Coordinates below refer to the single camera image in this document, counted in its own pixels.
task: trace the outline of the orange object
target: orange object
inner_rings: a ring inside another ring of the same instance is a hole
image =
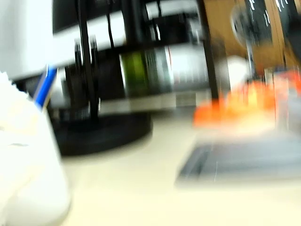
[[[216,125],[261,111],[275,110],[275,91],[262,82],[253,82],[231,91],[226,99],[196,109],[194,125]]]

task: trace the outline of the pen holder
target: pen holder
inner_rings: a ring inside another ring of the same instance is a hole
[[[52,225],[67,214],[71,196],[48,113],[6,83],[0,84],[10,97],[2,100],[0,120],[0,216],[10,226]]]

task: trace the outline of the white wall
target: white wall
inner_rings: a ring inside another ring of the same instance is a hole
[[[80,38],[79,28],[75,26],[52,36],[52,0],[1,2],[4,5],[2,8],[7,10],[0,17],[0,71],[8,72],[9,77],[15,79],[40,72],[47,63],[74,62],[74,40]],[[176,11],[197,10],[194,0],[163,1],[161,5],[163,15]],[[156,3],[149,4],[148,11],[150,17],[156,16]],[[125,33],[121,12],[111,15],[111,28],[116,45],[122,44]],[[106,17],[89,21],[88,33],[89,36],[96,37],[99,48],[110,46]],[[177,62],[179,57],[193,56],[189,50],[171,51],[172,58]],[[203,55],[201,48],[195,56],[202,59]],[[199,65],[199,69],[204,69],[202,64]]]

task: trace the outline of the metal rod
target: metal rod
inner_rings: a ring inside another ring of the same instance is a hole
[[[86,1],[78,0],[78,14],[79,14],[79,29],[81,37],[81,47],[83,52],[84,73],[87,82],[87,89],[90,100],[90,117],[92,120],[98,119],[98,102],[94,90],[94,82],[92,75],[92,66],[90,62],[90,48],[89,37],[87,31],[87,11]]]
[[[124,20],[127,44],[143,43],[144,34],[142,31],[142,2],[140,0],[122,0],[121,11]]]
[[[197,2],[198,2],[198,11],[200,14],[200,20],[204,31],[203,34],[205,36],[203,44],[204,44],[204,52],[206,57],[207,70],[208,70],[209,86],[211,89],[211,96],[212,99],[218,99],[219,92],[217,88],[214,58],[213,58],[212,45],[211,45],[211,36],[210,36],[210,29],[209,29],[205,3],[204,0],[197,0]]]

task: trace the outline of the dark mat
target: dark mat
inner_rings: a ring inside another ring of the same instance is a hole
[[[301,137],[271,133],[248,140],[198,145],[179,179],[286,179],[301,176]]]

